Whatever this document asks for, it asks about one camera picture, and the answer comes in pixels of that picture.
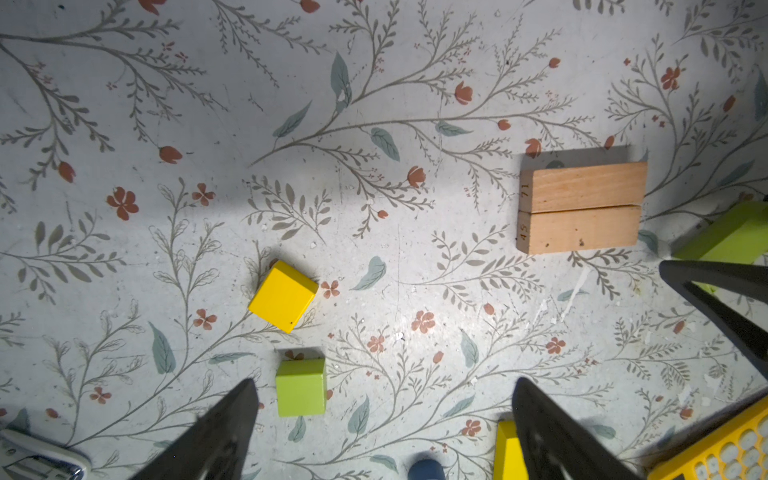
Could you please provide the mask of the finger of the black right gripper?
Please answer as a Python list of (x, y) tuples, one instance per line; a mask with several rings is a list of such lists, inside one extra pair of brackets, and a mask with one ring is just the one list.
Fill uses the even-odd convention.
[(767, 375), (767, 330), (702, 288), (715, 286), (766, 303), (765, 266), (665, 260), (658, 269), (667, 285), (718, 327), (762, 376)]

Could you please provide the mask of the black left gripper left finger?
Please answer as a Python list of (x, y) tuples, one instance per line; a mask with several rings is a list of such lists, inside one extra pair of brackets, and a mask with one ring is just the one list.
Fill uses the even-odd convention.
[(136, 479), (239, 479), (258, 413), (254, 381), (238, 383)]

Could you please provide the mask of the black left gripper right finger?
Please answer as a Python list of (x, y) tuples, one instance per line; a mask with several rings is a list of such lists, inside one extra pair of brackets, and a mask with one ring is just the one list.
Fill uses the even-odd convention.
[(536, 384), (517, 380), (512, 411), (530, 479), (636, 479)]

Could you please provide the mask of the natural wood block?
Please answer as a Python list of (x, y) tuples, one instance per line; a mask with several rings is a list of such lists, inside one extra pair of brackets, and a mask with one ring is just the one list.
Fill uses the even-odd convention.
[(528, 255), (633, 246), (642, 207), (636, 205), (518, 213), (516, 248)]
[(645, 162), (524, 170), (519, 210), (535, 214), (641, 205), (647, 172)]

